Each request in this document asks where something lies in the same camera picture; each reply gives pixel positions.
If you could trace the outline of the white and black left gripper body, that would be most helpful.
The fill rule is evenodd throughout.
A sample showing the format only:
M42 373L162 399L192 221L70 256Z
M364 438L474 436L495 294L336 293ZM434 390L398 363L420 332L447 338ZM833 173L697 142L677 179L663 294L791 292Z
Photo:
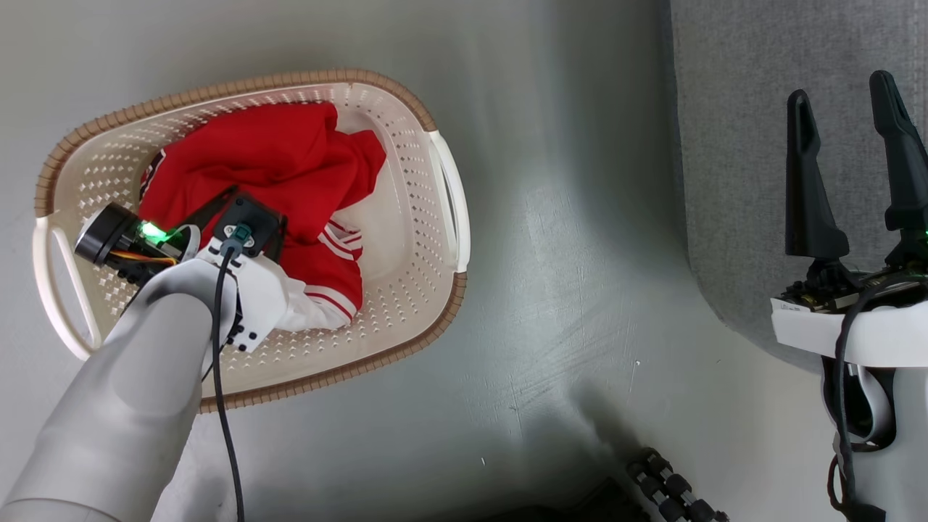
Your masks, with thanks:
M160 272L179 265L202 261L220 267L223 247L231 244L221 245L212 237L218 215L203 232L186 228L175 233L175 228L160 228L120 204L108 204L83 226L74 252L96 267L115 271L132 289L142 289ZM278 263L263 254L233 257L226 275L230 281L223 288L236 291L230 304L234 316L228 344L252 352L287 313L289 279Z

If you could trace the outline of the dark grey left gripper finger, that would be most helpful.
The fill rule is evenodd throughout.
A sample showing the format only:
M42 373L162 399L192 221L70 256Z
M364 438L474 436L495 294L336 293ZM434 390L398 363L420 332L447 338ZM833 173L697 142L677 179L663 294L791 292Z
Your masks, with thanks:
M212 219L228 205L228 200L238 192L238 185L232 185L225 189L225 191L219 192L218 195L209 199L208 202L205 202L205 204L199 206L199 208L196 208L193 212L190 212L188 217L183 219L181 224L173 230L175 233L179 233L182 229L186 228L196 228L199 229L200 232L205 231Z

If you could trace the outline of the cream perforated laundry basket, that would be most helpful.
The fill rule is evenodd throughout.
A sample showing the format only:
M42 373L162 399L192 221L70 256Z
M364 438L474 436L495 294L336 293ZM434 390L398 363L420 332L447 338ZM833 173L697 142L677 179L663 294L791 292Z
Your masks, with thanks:
M338 219L362 231L364 296L338 331L272 331L249 354L223 353L229 409L344 382L411 356L450 327L464 300L471 229L450 146L424 103L372 70L288 72L232 80L110 112L61 139L36 185L33 273L54 330L86 360L135 297L110 268L74 254L78 231L110 202L136 207L158 149L209 120L271 104L329 102L344 133L373 131L387 159L376 189Z

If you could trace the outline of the red jacket with striped cuffs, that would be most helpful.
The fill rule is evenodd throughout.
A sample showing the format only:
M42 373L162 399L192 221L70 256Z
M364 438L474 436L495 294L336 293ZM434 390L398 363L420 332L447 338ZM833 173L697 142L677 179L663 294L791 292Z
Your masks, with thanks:
M334 105L221 115L167 145L141 179L139 215L178 228L231 187L287 220L278 264L295 296L283 328L337 330L363 303L363 235L337 218L376 188L386 152L371 130L337 130Z

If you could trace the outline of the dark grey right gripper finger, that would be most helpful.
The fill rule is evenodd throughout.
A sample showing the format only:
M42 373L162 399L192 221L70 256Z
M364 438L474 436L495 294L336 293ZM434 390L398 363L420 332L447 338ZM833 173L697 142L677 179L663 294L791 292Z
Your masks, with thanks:
M928 151L890 72L875 70L869 76L869 95L874 127L884 139L890 187L886 228L928 231Z
M785 254L839 259L849 254L848 236L837 227L819 168L821 136L808 93L787 99Z

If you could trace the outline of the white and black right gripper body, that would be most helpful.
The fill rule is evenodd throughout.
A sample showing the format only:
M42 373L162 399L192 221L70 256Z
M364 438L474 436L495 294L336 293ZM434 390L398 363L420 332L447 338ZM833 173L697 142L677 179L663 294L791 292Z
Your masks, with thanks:
M811 257L804 281L772 299L776 340L867 367L928 367L928 236L904 236L904 257L876 272L842 264L845 236L810 236L787 252Z

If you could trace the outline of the grey fabric sofa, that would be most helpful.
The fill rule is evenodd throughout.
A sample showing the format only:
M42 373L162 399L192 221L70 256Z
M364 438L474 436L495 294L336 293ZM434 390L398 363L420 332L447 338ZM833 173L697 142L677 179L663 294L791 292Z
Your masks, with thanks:
M928 148L928 0L668 0L666 16L692 273L726 327L818 373L819 358L779 344L770 320L770 299L810 265L784 252L787 99L809 96L845 264L878 270L899 237L885 228L869 77L894 76Z

